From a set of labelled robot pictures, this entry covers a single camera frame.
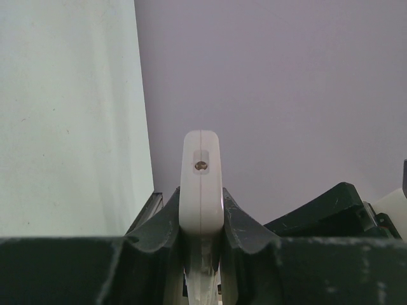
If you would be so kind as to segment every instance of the brown spot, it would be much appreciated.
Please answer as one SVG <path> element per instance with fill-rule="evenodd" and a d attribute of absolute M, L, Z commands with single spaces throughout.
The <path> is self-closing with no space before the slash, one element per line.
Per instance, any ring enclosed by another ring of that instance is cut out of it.
<path fill-rule="evenodd" d="M 206 170 L 208 168 L 208 164 L 203 161 L 199 161 L 195 164 L 195 168 L 197 170 Z"/>

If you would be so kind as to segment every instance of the white wall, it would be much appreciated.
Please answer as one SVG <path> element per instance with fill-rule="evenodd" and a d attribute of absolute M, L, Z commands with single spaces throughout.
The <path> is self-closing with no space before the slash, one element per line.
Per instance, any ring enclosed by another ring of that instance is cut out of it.
<path fill-rule="evenodd" d="M 0 2 L 0 235 L 123 234 L 153 192 L 133 1 Z"/>
<path fill-rule="evenodd" d="M 219 135 L 223 185 L 266 223 L 340 181 L 401 187 L 406 0 L 135 0 L 157 191 L 183 138 Z"/>

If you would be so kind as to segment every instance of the white sheet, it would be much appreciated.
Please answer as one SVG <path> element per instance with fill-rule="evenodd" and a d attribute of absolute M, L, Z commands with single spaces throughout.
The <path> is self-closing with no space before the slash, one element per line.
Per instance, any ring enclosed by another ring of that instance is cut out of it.
<path fill-rule="evenodd" d="M 120 235 L 153 192 L 134 2 L 0 2 L 0 235 Z"/>

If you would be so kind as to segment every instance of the lavender wall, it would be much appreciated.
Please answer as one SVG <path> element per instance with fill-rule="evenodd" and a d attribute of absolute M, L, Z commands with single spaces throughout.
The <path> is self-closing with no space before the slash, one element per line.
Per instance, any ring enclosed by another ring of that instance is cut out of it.
<path fill-rule="evenodd" d="M 407 158 L 407 1 L 135 0 L 155 188 L 210 129 L 264 223 L 336 183 L 375 201 Z"/>

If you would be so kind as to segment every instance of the plastic mechanism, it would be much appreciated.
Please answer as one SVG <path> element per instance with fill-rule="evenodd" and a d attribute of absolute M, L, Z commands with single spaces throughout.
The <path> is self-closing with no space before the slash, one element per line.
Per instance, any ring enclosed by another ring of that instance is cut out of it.
<path fill-rule="evenodd" d="M 179 225 L 190 304 L 217 304 L 223 222 L 219 139 L 210 131 L 189 132 L 184 140 Z"/>

